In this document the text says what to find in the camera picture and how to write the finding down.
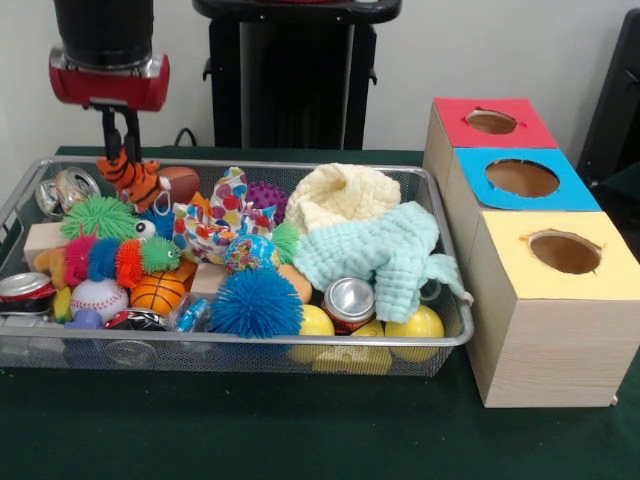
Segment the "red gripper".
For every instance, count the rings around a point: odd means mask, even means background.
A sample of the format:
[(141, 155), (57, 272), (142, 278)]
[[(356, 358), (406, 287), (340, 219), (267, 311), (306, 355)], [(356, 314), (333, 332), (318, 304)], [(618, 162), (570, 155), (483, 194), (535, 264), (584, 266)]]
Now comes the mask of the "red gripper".
[[(123, 113), (127, 127), (124, 137), (125, 151), (131, 163), (142, 161), (139, 119), (135, 110), (159, 111), (163, 107), (170, 79), (168, 63), (162, 63), (159, 73), (151, 77), (106, 75), (50, 65), (49, 78), (55, 96), (62, 103), (126, 105), (128, 108)], [(109, 106), (102, 106), (100, 111), (106, 158), (117, 160), (122, 144), (116, 128), (115, 110)]]

